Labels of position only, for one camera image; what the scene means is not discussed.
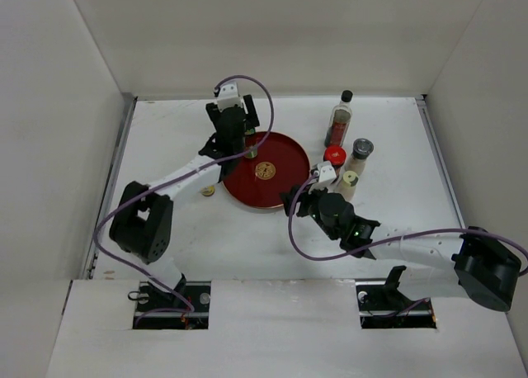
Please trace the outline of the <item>yellow label small bottle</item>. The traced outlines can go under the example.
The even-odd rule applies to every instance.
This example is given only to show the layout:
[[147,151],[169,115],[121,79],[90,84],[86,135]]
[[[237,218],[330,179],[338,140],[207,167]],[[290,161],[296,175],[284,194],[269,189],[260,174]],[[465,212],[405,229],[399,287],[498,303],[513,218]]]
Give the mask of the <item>yellow label small bottle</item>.
[[200,194],[202,196],[206,196],[206,197],[209,197],[209,196],[213,196],[215,193],[215,187],[214,186],[208,186],[208,187],[204,187],[200,190]]

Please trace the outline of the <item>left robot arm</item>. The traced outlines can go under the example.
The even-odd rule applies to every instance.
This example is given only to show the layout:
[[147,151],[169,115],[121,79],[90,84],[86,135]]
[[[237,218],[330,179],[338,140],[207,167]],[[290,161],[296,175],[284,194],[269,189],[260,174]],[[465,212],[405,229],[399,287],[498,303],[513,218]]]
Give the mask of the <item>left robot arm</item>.
[[111,214],[109,237],[129,255],[119,261],[143,273],[158,288],[158,303],[170,311],[182,307],[186,293],[180,286],[183,274],[165,255],[174,208],[226,180],[242,162],[248,131],[260,125],[252,96],[242,97],[224,87],[205,109],[214,133],[197,155],[157,182],[130,182]]

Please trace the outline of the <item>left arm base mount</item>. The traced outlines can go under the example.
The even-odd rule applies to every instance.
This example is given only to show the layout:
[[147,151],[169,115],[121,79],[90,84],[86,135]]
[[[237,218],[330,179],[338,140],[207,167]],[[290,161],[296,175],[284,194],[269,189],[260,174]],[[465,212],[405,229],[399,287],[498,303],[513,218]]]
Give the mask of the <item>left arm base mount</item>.
[[134,303],[132,329],[136,330],[204,330],[209,327],[211,304],[210,281],[188,281],[175,291],[185,300],[141,281],[137,290],[127,295]]

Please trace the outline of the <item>green label chili sauce bottle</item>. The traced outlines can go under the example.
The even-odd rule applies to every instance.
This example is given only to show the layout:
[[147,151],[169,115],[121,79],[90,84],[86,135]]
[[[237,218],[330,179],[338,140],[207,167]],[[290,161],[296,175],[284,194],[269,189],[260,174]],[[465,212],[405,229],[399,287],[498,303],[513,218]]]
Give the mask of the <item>green label chili sauce bottle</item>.
[[244,133],[244,157],[247,159],[253,159],[257,156],[257,137],[256,137],[256,128],[247,127]]

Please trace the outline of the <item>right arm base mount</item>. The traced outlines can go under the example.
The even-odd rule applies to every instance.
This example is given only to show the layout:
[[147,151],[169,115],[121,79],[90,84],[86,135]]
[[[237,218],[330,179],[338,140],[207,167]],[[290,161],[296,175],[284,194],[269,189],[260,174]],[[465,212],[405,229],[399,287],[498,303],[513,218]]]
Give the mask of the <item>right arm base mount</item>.
[[356,299],[363,329],[436,329],[428,298],[411,300],[399,291],[405,266],[394,267],[385,279],[356,281]]

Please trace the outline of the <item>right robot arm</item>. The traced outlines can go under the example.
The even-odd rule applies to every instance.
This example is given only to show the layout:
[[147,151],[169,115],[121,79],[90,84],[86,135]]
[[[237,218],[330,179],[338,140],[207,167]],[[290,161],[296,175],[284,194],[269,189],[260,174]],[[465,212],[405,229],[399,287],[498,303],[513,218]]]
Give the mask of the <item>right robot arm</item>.
[[359,216],[352,203],[326,189],[282,192],[288,218],[309,217],[331,240],[340,258],[393,260],[384,302],[395,309],[429,297],[468,298],[486,309],[507,312],[518,279],[526,274],[518,253],[526,250],[479,227],[409,233]]

